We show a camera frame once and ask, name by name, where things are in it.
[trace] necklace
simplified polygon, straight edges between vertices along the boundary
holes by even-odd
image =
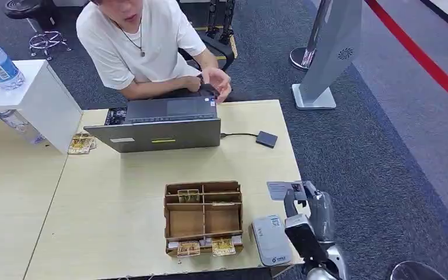
[[[145,57],[145,52],[142,50],[142,17],[140,16],[140,46],[138,47],[135,42],[133,42],[129,37],[128,34],[126,34],[126,32],[121,28],[121,26],[119,26],[119,24],[117,24],[117,22],[114,22],[116,24],[116,26],[121,29],[122,33],[124,34],[124,36],[126,36],[126,38],[128,38],[128,40],[131,42],[131,44],[133,44],[133,46],[135,46],[137,49],[140,50],[140,54],[142,55],[142,57]]]

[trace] laptop lid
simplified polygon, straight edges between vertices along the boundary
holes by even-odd
[[[84,127],[120,153],[219,146],[221,119]]]

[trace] laptop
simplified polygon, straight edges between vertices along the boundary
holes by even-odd
[[[129,102],[128,110],[109,110],[104,125],[84,129],[120,153],[219,146],[221,119],[217,118],[213,99],[205,99],[131,101],[136,103]],[[155,107],[160,110],[142,110]]]

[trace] man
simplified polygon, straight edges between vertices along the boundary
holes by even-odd
[[[127,99],[149,99],[179,89],[197,92],[203,76],[223,102],[230,78],[218,68],[176,0],[91,0],[76,21],[76,31],[104,86]],[[202,73],[177,49],[186,50]]]

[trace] cardboard compartment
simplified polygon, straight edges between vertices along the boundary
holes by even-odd
[[[204,194],[205,203],[219,203],[219,202],[241,202],[240,192],[213,192]]]
[[[223,192],[241,192],[240,184],[236,181],[228,182],[204,182],[200,183],[204,186],[204,193],[223,193]]]
[[[166,238],[180,239],[203,235],[204,213],[203,205],[166,205]]]
[[[197,202],[192,202],[192,203],[204,203],[204,195],[202,193],[198,194],[199,198]],[[165,203],[166,204],[179,204],[181,203],[180,201],[180,196],[177,194],[170,194],[170,195],[166,195],[165,197]]]
[[[187,190],[198,190],[198,201],[182,201]],[[170,184],[166,186],[166,253],[175,256],[177,248],[170,242],[199,241],[212,237],[243,234],[243,206],[240,185],[236,181]],[[211,253],[212,246],[201,246],[201,253]],[[240,252],[242,244],[235,244]]]
[[[205,206],[205,234],[235,235],[241,230],[241,204]]]
[[[204,192],[203,183],[187,183],[187,184],[171,184],[166,186],[166,197],[167,195],[177,195],[179,190],[199,190],[200,193]]]

